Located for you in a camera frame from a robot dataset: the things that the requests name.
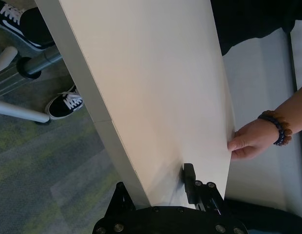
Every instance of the white sole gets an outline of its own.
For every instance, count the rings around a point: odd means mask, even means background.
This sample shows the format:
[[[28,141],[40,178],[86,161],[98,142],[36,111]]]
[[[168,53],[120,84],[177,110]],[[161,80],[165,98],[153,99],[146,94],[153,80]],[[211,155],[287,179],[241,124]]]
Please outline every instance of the white sole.
[[[16,34],[14,31],[7,29],[6,27],[4,27],[3,25],[0,24],[0,28],[4,29],[5,31],[13,34],[14,36],[18,37],[21,41],[23,41],[27,46],[29,46],[31,49],[35,50],[35,51],[43,51],[45,49],[38,49],[36,47],[34,47],[31,43],[25,41],[22,37],[20,37],[18,34]]]

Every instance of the chair leg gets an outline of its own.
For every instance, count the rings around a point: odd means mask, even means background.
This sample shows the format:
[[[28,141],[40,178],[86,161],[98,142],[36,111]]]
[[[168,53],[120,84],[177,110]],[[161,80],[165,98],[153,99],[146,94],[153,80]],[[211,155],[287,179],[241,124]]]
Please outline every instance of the chair leg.
[[[32,120],[39,123],[47,123],[50,120],[49,115],[45,113],[28,110],[2,101],[0,101],[0,114]]]
[[[8,46],[0,54],[0,71],[4,70],[14,60],[18,50],[13,46]]]

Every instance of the white shoelace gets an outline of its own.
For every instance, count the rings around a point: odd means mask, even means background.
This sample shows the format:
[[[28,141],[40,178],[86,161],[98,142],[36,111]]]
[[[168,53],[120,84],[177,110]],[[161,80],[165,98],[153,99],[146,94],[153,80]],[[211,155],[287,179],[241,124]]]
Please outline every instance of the white shoelace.
[[[13,20],[18,25],[20,24],[21,15],[24,13],[25,10],[19,10],[9,4],[5,4],[4,7],[1,9],[0,14],[4,14],[5,17],[9,17],[10,20]]]
[[[77,92],[63,92],[62,96],[67,96],[63,101],[71,110],[83,102],[82,97]]]

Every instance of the white board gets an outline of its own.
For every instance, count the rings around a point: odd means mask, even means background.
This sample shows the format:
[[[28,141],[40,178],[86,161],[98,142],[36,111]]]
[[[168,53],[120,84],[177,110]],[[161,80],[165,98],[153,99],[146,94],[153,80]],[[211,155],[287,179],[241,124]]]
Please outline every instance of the white board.
[[[230,95],[208,0],[36,0],[134,203],[187,205],[184,162],[225,194]]]

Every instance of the hand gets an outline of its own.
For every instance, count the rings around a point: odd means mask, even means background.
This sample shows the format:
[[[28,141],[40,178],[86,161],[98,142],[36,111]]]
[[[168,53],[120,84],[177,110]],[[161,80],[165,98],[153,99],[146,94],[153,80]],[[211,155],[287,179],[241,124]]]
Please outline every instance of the hand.
[[[251,159],[265,151],[279,138],[277,127],[269,121],[257,119],[235,133],[228,143],[231,159]]]

